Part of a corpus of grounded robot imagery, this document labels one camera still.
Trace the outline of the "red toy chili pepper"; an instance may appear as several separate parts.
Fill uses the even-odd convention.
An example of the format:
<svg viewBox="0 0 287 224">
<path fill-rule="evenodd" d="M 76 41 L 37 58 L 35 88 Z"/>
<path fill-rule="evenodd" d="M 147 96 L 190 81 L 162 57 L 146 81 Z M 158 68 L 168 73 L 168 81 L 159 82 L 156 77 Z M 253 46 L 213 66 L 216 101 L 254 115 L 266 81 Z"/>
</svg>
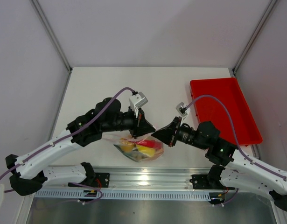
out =
<svg viewBox="0 0 287 224">
<path fill-rule="evenodd" d="M 154 149 L 162 148 L 162 143 L 156 140 L 140 140 L 136 141 L 135 144 Z"/>
</svg>

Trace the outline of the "clear pink zip top bag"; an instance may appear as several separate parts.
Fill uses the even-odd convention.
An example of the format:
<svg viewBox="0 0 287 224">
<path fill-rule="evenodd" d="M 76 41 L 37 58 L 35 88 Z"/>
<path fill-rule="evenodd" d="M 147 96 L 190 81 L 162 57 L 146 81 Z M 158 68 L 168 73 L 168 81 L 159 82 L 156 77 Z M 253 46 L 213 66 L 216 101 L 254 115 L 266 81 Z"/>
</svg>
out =
<svg viewBox="0 0 287 224">
<path fill-rule="evenodd" d="M 112 143 L 125 157 L 134 162 L 153 161 L 164 153 L 163 143 L 151 134 L 138 138 L 131 135 L 107 134 L 102 139 Z"/>
</svg>

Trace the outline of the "small yellow toy mango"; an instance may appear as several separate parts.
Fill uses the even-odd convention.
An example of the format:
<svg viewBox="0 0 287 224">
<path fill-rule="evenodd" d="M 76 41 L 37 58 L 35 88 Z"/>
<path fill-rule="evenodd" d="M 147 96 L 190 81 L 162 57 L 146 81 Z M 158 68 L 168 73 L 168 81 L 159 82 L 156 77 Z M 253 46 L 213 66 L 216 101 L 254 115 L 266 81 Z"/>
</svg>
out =
<svg viewBox="0 0 287 224">
<path fill-rule="evenodd" d="M 136 144 L 132 141 L 128 141 L 127 139 L 120 139 L 119 147 L 123 152 L 129 153 L 136 147 Z"/>
</svg>

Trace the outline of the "longan bunch with leaves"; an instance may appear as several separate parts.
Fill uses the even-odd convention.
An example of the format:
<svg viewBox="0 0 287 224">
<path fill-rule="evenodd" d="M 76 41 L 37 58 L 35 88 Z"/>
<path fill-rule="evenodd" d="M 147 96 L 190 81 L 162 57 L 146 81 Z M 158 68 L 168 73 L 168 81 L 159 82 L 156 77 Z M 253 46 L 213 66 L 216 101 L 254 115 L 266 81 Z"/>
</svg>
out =
<svg viewBox="0 0 287 224">
<path fill-rule="evenodd" d="M 124 156 L 126 156 L 128 159 L 135 161 L 135 162 L 141 162 L 146 158 L 146 155 L 139 152 L 139 151 L 131 151 L 131 152 L 125 152 L 123 153 Z"/>
</svg>

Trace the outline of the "yellow toy pepper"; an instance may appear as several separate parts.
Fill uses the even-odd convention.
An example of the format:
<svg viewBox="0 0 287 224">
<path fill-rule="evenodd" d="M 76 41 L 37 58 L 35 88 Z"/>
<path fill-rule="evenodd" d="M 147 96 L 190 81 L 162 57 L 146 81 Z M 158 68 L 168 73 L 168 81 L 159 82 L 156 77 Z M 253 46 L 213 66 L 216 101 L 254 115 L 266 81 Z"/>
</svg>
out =
<svg viewBox="0 0 287 224">
<path fill-rule="evenodd" d="M 141 153 L 144 154 L 147 157 L 153 157 L 155 155 L 156 150 L 151 147 L 146 147 L 142 145 L 136 144 L 137 150 Z"/>
</svg>

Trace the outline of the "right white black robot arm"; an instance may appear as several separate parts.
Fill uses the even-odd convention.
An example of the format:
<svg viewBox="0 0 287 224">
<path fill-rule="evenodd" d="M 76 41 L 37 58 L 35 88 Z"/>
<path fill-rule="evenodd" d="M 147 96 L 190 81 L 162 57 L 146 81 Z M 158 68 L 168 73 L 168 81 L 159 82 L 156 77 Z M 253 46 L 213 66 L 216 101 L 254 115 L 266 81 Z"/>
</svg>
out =
<svg viewBox="0 0 287 224">
<path fill-rule="evenodd" d="M 287 212 L 287 171 L 275 168 L 239 150 L 238 146 L 220 138 L 220 131 L 206 121 L 194 130 L 175 117 L 152 136 L 173 147 L 176 142 L 206 150 L 205 157 L 213 163 L 206 176 L 212 189 L 242 189 L 265 197 Z"/>
</svg>

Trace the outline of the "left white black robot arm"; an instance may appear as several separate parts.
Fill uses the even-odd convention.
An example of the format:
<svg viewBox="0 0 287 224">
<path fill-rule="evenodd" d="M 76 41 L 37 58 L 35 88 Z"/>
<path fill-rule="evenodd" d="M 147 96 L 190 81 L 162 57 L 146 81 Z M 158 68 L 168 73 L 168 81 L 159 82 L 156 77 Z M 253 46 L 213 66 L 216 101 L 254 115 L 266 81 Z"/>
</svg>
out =
<svg viewBox="0 0 287 224">
<path fill-rule="evenodd" d="M 98 141 L 103 133 L 129 131 L 137 138 L 155 132 L 142 110 L 148 102 L 142 93 L 130 96 L 127 112 L 121 112 L 121 102 L 105 98 L 94 109 L 78 116 L 54 139 L 23 156 L 11 154 L 5 158 L 11 171 L 10 185 L 20 196 L 31 195 L 44 186 L 67 184 L 70 187 L 91 186 L 96 179 L 92 165 L 52 167 L 63 156 Z"/>
</svg>

